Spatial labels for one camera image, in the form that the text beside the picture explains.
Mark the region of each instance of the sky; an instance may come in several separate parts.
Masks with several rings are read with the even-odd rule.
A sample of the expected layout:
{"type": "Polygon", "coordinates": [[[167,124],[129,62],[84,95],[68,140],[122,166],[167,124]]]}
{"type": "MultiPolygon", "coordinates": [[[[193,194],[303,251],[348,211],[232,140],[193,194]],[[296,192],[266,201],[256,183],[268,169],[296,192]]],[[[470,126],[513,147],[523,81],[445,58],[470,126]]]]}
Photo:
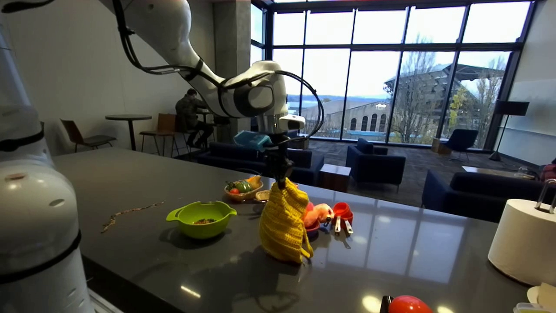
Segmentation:
{"type": "MultiPolygon", "coordinates": [[[[515,43],[522,34],[529,4],[478,4],[471,8],[466,43],[515,43]]],[[[407,43],[456,43],[464,18],[463,8],[412,9],[407,43]]],[[[358,13],[355,44],[398,44],[404,36],[405,13],[358,13]]],[[[275,46],[303,44],[303,15],[277,15],[275,46]]],[[[351,13],[308,15],[308,44],[350,44],[351,13]]],[[[275,49],[275,62],[284,70],[301,76],[299,49],[275,49]]],[[[463,53],[461,65],[492,67],[501,60],[506,69],[508,53],[463,53]]],[[[350,49],[308,49],[304,79],[320,95],[344,95],[350,49]]],[[[398,70],[400,53],[353,53],[350,96],[384,98],[384,83],[398,70]]],[[[450,65],[454,53],[437,53],[435,63],[450,65]]],[[[287,81],[287,91],[299,84],[287,81]]]]}

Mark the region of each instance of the paper towel roll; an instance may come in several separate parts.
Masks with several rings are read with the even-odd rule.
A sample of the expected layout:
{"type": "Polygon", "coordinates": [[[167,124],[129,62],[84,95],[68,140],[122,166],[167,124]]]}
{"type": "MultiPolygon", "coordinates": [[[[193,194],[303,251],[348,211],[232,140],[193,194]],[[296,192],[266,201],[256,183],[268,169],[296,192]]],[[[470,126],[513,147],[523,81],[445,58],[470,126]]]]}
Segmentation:
{"type": "Polygon", "coordinates": [[[537,202],[510,199],[489,251],[503,274],[529,284],[556,284],[556,215],[537,211],[537,202]]]}

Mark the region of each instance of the yellow-green bowl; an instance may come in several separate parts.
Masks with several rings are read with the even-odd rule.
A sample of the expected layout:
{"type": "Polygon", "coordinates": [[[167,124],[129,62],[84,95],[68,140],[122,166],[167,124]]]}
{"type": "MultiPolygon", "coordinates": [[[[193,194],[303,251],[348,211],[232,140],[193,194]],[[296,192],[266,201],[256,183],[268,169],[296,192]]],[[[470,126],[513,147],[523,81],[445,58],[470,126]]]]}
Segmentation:
{"type": "Polygon", "coordinates": [[[193,202],[169,213],[169,223],[179,223],[186,237],[205,241],[226,232],[232,218],[238,213],[226,202],[193,202]]]}

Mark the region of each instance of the dark sofa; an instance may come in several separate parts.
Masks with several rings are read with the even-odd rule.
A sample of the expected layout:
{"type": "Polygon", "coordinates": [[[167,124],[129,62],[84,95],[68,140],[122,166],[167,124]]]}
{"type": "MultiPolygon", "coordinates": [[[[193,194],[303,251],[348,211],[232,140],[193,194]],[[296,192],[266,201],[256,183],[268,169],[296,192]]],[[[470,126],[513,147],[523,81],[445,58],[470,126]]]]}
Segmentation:
{"type": "Polygon", "coordinates": [[[350,178],[362,183],[381,183],[400,187],[404,180],[405,157],[388,156],[388,149],[369,147],[362,152],[362,147],[348,147],[346,168],[351,168],[350,178]]]}
{"type": "Polygon", "coordinates": [[[537,201],[543,182],[492,175],[457,173],[452,182],[430,171],[423,190],[423,208],[499,223],[508,199],[537,201]]]}
{"type": "MultiPolygon", "coordinates": [[[[291,180],[303,185],[317,185],[325,157],[310,150],[289,150],[287,159],[294,162],[291,180]]],[[[197,157],[197,162],[233,169],[240,173],[265,173],[265,154],[237,145],[212,143],[211,149],[197,157]]]]}

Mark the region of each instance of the red toy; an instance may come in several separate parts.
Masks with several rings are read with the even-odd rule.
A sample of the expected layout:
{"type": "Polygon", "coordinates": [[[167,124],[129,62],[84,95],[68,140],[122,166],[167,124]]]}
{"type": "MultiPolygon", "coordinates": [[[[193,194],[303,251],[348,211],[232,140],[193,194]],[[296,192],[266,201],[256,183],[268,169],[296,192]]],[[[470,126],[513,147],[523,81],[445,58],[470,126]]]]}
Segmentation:
{"type": "Polygon", "coordinates": [[[390,303],[388,313],[433,313],[433,310],[419,298],[398,296],[390,303]]]}
{"type": "Polygon", "coordinates": [[[346,202],[337,202],[334,206],[334,234],[343,234],[343,229],[346,230],[346,236],[351,237],[353,236],[353,213],[350,204],[346,202]]]}

